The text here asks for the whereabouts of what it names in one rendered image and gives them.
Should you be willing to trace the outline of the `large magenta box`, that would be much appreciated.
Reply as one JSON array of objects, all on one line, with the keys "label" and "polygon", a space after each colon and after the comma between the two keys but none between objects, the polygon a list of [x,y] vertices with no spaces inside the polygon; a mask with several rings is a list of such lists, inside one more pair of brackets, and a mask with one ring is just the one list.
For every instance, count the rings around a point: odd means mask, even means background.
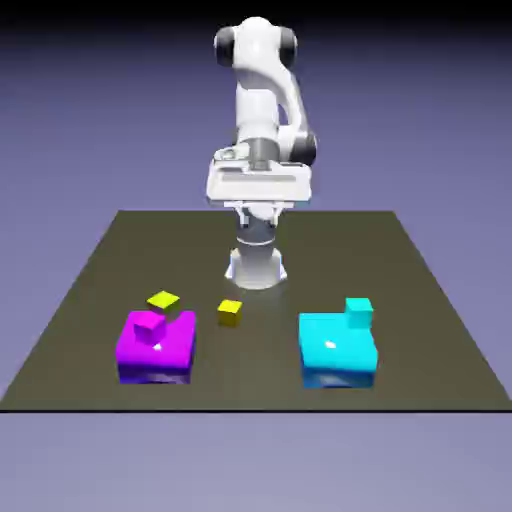
[{"label": "large magenta box", "polygon": [[196,342],[196,314],[183,311],[168,321],[156,345],[136,340],[133,313],[129,313],[116,344],[119,381],[123,384],[190,384]]}]

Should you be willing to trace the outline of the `small cyan cube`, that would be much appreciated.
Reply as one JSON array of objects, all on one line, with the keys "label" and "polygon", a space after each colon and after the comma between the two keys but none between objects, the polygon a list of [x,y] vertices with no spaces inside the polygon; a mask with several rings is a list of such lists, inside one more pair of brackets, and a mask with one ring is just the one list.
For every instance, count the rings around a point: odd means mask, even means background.
[{"label": "small cyan cube", "polygon": [[347,297],[345,311],[347,325],[351,329],[370,329],[373,322],[373,306],[369,298]]}]

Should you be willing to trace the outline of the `small magenta cube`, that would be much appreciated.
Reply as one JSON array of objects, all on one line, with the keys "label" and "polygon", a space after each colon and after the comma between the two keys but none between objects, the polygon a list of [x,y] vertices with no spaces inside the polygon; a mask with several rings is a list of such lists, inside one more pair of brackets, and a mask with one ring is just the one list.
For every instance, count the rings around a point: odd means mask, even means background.
[{"label": "small magenta cube", "polygon": [[153,311],[133,313],[133,331],[137,341],[154,346],[166,333],[166,317]]}]

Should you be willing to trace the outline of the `small yellow cube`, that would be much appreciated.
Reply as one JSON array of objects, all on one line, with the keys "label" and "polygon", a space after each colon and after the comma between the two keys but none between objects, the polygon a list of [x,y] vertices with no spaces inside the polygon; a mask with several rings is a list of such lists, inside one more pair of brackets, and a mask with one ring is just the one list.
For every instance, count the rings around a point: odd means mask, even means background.
[{"label": "small yellow cube", "polygon": [[236,326],[242,305],[241,301],[223,299],[217,308],[218,323],[223,326]]}]

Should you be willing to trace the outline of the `small yellow-green cube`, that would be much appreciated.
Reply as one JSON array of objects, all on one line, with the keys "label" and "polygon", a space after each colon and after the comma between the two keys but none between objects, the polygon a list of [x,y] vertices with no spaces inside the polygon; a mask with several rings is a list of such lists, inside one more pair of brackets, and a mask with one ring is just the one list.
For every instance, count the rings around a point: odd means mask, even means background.
[{"label": "small yellow-green cube", "polygon": [[146,305],[154,313],[164,315],[168,321],[180,314],[181,299],[168,291],[161,290],[146,300]]}]

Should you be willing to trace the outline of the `large cyan box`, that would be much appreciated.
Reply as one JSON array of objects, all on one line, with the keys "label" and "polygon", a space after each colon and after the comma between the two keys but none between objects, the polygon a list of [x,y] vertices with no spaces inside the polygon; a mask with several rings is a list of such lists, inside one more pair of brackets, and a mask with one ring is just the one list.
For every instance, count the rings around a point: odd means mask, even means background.
[{"label": "large cyan box", "polygon": [[371,322],[348,313],[300,313],[298,345],[305,388],[371,388],[378,350]]}]

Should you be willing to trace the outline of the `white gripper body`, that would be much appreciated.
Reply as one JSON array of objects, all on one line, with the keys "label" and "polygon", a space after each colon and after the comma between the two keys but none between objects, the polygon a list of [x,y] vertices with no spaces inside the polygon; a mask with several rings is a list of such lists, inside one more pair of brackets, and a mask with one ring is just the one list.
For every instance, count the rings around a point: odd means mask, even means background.
[{"label": "white gripper body", "polygon": [[269,170],[251,170],[246,160],[213,161],[206,184],[212,202],[278,202],[310,200],[309,166],[269,162]]}]

